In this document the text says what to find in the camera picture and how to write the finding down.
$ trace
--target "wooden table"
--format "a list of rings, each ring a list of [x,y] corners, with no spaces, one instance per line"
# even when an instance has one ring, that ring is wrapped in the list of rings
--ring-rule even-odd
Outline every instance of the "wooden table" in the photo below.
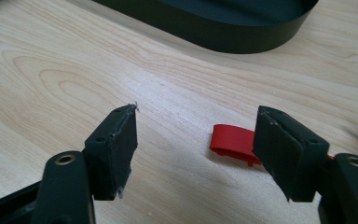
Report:
[[[262,167],[208,147],[214,124],[252,130],[267,105],[358,154],[358,1],[321,1],[285,45],[232,55],[86,0],[0,0],[0,198],[135,102],[132,174],[98,223],[319,223],[320,197],[288,203]]]

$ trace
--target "screw hole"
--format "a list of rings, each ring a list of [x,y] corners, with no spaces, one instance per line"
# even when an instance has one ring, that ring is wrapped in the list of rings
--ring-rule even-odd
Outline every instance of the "screw hole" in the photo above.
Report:
[[[69,223],[71,223],[71,218],[68,216],[62,216],[53,220],[51,224],[69,224]]]
[[[318,140],[316,140],[316,139],[309,139],[308,141],[310,143],[312,143],[312,144],[317,144],[318,143]]]
[[[66,165],[66,164],[71,163],[71,162],[74,161],[74,160],[75,160],[75,156],[74,156],[74,155],[64,155],[64,156],[59,157],[59,158],[56,160],[56,164],[57,164],[57,165]]]
[[[349,158],[348,158],[348,163],[349,163],[350,165],[354,165],[354,166],[357,166],[357,167],[358,167],[358,158],[349,157]]]
[[[98,137],[97,139],[95,139],[95,141],[97,141],[97,142],[104,142],[104,137]]]

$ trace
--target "red plastic object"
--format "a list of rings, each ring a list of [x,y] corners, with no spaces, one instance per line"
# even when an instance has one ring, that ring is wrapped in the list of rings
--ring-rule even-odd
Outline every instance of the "red plastic object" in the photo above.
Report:
[[[252,152],[255,132],[240,127],[216,124],[213,126],[209,148],[220,156],[229,156],[247,161],[248,166],[261,165],[261,161]]]

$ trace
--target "black plastic container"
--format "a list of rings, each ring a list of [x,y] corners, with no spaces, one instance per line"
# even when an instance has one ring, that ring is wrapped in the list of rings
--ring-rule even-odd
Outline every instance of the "black plastic container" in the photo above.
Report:
[[[275,49],[318,0],[94,0],[191,43],[226,53]]]

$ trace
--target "wood grain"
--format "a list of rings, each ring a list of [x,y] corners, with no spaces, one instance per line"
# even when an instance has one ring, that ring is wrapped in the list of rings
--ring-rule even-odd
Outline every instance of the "wood grain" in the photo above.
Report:
[[[358,154],[358,1],[321,1],[287,44],[231,55],[86,0],[0,0],[0,198],[134,102],[133,172],[98,223],[319,223],[319,197],[287,203],[262,167],[208,146],[214,124],[253,129],[268,105]]]

